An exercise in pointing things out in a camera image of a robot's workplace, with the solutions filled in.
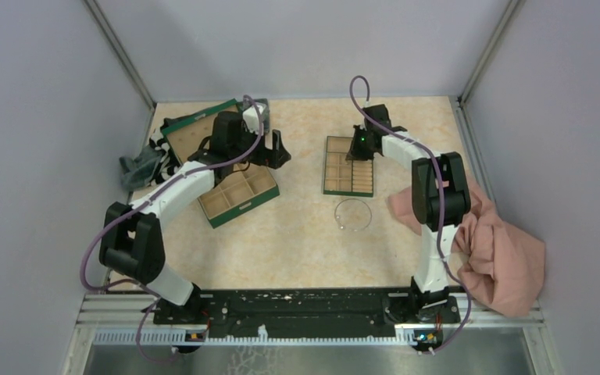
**gray floor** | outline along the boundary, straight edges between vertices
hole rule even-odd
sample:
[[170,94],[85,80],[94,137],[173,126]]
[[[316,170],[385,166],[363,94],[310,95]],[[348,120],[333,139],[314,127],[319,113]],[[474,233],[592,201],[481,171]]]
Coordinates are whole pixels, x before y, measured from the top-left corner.
[[[168,348],[146,348],[150,356]],[[86,374],[532,374],[521,330],[465,330],[435,357],[403,347],[211,347],[172,365],[139,356],[134,346],[95,346]]]

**gray wall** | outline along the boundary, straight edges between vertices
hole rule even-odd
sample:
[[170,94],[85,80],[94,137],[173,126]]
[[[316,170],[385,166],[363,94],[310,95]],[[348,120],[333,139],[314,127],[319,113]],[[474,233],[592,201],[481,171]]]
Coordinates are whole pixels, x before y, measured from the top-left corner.
[[456,95],[506,0],[100,0],[153,98]]
[[0,2],[0,374],[60,371],[80,258],[147,119],[81,1]]
[[546,241],[565,373],[600,373],[600,2],[528,1],[467,109],[501,214]]

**pink fabric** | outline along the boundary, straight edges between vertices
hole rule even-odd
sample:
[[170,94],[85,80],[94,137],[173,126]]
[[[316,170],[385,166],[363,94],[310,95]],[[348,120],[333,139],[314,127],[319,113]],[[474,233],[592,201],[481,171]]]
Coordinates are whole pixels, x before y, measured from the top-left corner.
[[[526,316],[544,285],[544,242],[505,223],[480,186],[468,177],[470,212],[463,217],[452,252],[469,255],[459,269],[473,297],[505,316]],[[387,200],[392,215],[420,234],[410,187]]]

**crumpled cloth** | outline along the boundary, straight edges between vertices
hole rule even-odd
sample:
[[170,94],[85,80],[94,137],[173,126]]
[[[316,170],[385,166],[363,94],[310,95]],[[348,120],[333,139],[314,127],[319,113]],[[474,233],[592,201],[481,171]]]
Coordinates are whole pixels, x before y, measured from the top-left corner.
[[[526,316],[544,285],[545,244],[502,221],[477,182],[467,181],[471,208],[452,243],[452,252],[470,257],[459,269],[459,279],[489,308],[505,316]],[[420,234],[410,187],[391,195],[387,205],[399,222]]]

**beige table surface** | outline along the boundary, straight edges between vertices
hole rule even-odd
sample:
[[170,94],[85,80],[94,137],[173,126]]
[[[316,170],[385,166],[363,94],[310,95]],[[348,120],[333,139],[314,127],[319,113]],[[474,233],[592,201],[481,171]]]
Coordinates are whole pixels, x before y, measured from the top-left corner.
[[[447,97],[370,102],[387,106],[393,126],[405,127],[435,151],[457,151],[465,161]],[[160,103],[152,126],[215,104]],[[352,125],[362,121],[348,98],[271,101],[271,127],[281,130],[292,157],[271,170],[280,196],[216,229],[193,202],[163,233],[167,262],[204,289],[409,285],[420,237],[392,218],[386,198],[410,185],[410,172],[376,156],[374,197],[360,198],[370,206],[372,221],[360,232],[340,230],[335,221],[334,208],[347,197],[323,194],[326,136],[351,137]],[[453,255],[450,264],[456,270],[461,262]]]

